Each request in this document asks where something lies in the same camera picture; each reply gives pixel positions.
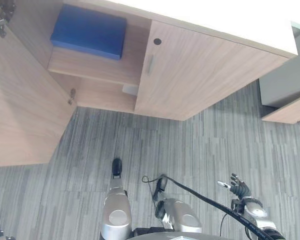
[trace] cabinet hinge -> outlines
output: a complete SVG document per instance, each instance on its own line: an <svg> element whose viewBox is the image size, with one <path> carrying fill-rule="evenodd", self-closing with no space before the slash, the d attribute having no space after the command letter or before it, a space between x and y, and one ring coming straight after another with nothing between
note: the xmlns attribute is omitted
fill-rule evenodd
<svg viewBox="0 0 300 240"><path fill-rule="evenodd" d="M5 25L10 22L15 10L15 0L0 0L0 37L6 36Z"/></svg>
<svg viewBox="0 0 300 240"><path fill-rule="evenodd" d="M70 99L68 100L68 104L72 105L76 97L76 89L72 88L70 92Z"/></svg>

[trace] gray carpet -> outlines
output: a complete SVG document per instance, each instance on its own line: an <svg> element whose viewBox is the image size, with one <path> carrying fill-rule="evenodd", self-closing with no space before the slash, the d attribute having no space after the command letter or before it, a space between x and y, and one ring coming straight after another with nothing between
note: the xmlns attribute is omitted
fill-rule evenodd
<svg viewBox="0 0 300 240"><path fill-rule="evenodd" d="M232 194L216 181L235 172L286 238L300 240L300 123L262 122L264 112L258 82L184 122L78 108L49 165L0 167L2 227L17 240L98 240L120 157L134 228L160 226L143 175L165 172L230 206ZM219 234L222 212L170 183L167 192L193 207L206 234ZM246 239L230 217L222 233Z"/></svg>

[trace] blue foam block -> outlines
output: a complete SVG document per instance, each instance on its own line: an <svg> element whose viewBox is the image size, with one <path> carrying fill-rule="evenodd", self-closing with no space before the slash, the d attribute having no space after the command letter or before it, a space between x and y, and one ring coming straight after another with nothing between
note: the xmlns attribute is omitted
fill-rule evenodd
<svg viewBox="0 0 300 240"><path fill-rule="evenodd" d="M64 4L54 26L54 46L119 60L127 21L118 16Z"/></svg>

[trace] cabinet shelf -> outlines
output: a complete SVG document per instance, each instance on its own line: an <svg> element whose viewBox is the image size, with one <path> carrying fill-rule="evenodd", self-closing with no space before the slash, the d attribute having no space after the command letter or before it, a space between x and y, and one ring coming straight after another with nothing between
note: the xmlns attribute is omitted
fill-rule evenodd
<svg viewBox="0 0 300 240"><path fill-rule="evenodd" d="M137 97L122 92L120 83L82 78L77 91L78 106L133 113Z"/></svg>
<svg viewBox="0 0 300 240"><path fill-rule="evenodd" d="M128 24L120 60L54 47L48 70L85 79L139 86L149 32L145 27Z"/></svg>

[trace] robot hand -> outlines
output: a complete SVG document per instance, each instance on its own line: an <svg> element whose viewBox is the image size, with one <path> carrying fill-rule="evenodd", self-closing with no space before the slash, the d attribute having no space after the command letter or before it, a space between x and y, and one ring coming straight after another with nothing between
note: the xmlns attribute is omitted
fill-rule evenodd
<svg viewBox="0 0 300 240"><path fill-rule="evenodd" d="M258 199L252 198L251 191L245 182L234 173L232 173L230 178L233 180L231 185L222 181L218 181L217 183L229 189L230 192L239 198L232 200L231 208L255 224L258 228L262 229L273 239L284 240L285 238L277 230L276 225L271 221L268 213L263 209L263 204ZM253 234L251 239L257 240L258 238Z"/></svg>
<svg viewBox="0 0 300 240"><path fill-rule="evenodd" d="M232 173L232 176L230 177L231 180L231 185L218 181L217 183L230 190L234 195L236 195L240 200L244 198L251 198L251 191L249 187L245 184L244 181L242 181L237 174Z"/></svg>

